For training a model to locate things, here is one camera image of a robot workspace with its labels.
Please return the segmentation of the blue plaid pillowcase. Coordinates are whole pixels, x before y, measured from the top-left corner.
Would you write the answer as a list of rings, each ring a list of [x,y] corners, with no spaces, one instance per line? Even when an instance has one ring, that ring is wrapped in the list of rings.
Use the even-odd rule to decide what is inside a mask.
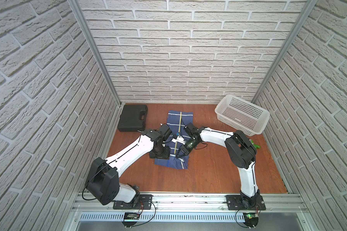
[[[180,142],[171,141],[173,135],[178,133],[184,138],[185,141],[190,139],[190,136],[185,132],[185,125],[193,122],[193,113],[192,112],[181,112],[170,110],[168,112],[166,124],[170,127],[172,135],[169,137],[169,143],[167,144],[170,147],[170,159],[155,159],[154,164],[162,167],[169,167],[174,169],[188,169],[189,156],[183,156],[181,158],[176,158],[176,154],[179,153],[183,155],[179,148],[183,145]]]

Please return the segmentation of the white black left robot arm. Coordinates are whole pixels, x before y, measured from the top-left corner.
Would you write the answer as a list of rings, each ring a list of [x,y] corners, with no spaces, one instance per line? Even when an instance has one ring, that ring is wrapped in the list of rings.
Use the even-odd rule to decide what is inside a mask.
[[[103,206],[110,202],[124,202],[135,206],[140,203],[140,192],[136,186],[122,184],[119,178],[140,157],[149,153],[153,159],[169,159],[170,147],[166,144],[172,131],[166,124],[157,130],[145,130],[133,143],[102,159],[96,158],[89,169],[85,189]]]

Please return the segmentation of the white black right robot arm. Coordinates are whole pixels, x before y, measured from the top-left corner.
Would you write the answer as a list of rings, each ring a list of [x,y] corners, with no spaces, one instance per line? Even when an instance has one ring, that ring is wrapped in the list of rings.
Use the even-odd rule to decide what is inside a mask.
[[[190,139],[179,148],[175,157],[179,159],[188,156],[202,142],[225,147],[230,160],[239,171],[241,203],[244,208],[254,207],[260,192],[254,170],[257,150],[250,139],[240,130],[236,132],[217,131],[204,126],[197,128],[192,123],[186,125],[184,130]]]

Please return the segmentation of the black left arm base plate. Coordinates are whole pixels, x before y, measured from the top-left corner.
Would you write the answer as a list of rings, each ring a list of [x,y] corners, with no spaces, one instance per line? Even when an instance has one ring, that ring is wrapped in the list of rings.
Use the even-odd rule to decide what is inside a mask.
[[[113,204],[113,209],[115,210],[150,210],[151,202],[153,195],[152,194],[139,194],[136,195],[133,200],[129,203],[123,201],[116,201]]]

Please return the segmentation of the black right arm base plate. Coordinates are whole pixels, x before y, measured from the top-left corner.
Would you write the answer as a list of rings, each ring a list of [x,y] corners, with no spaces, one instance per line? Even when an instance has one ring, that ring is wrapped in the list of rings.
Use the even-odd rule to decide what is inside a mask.
[[[250,210],[263,211],[266,210],[265,202],[261,195],[255,195],[248,198],[244,195],[226,195],[226,203],[228,210]]]

